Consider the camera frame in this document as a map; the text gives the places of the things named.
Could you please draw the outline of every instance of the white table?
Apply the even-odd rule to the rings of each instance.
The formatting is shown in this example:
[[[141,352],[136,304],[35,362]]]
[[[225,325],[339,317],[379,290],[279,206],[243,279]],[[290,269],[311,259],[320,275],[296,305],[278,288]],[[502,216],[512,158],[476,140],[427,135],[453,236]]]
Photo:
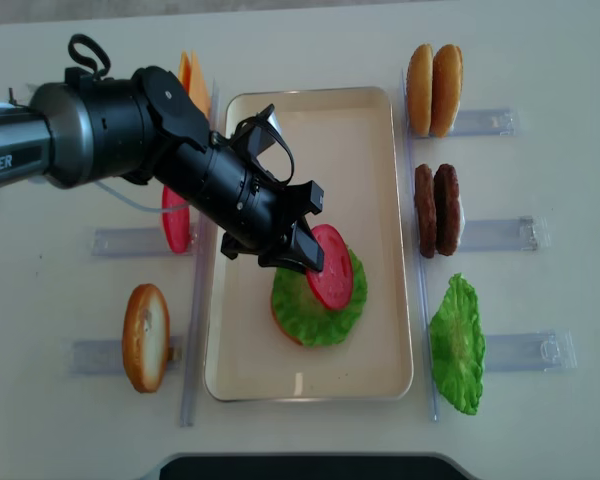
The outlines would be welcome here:
[[[500,266],[456,255],[440,264],[434,287],[444,290],[448,272],[470,272],[485,331],[569,328],[579,367],[488,375],[476,417],[443,402],[433,424],[414,301],[415,378],[402,400],[222,404],[201,389],[195,427],[178,428],[182,371],[141,396],[124,378],[70,378],[63,349],[78,338],[117,338],[128,294],[149,281],[165,292],[175,333],[184,333],[191,261],[95,261],[94,227],[154,226],[158,218],[94,186],[24,182],[0,190],[0,478],[132,478],[180,454],[283,451],[434,452],[481,478],[600,478],[600,3],[434,2],[4,26],[0,99],[8,85],[62,79],[75,32],[105,47],[118,77],[150,64],[176,69],[180,50],[195,48],[223,105],[241,92],[377,85],[396,112],[414,48],[460,45],[462,107],[514,107],[522,134],[436,148],[445,159],[456,152],[448,160],[464,191],[484,193],[474,197],[481,201],[467,195],[470,218],[544,215],[553,246],[533,258],[504,254]],[[399,134],[400,115],[395,127]],[[113,183],[159,202],[158,185]]]

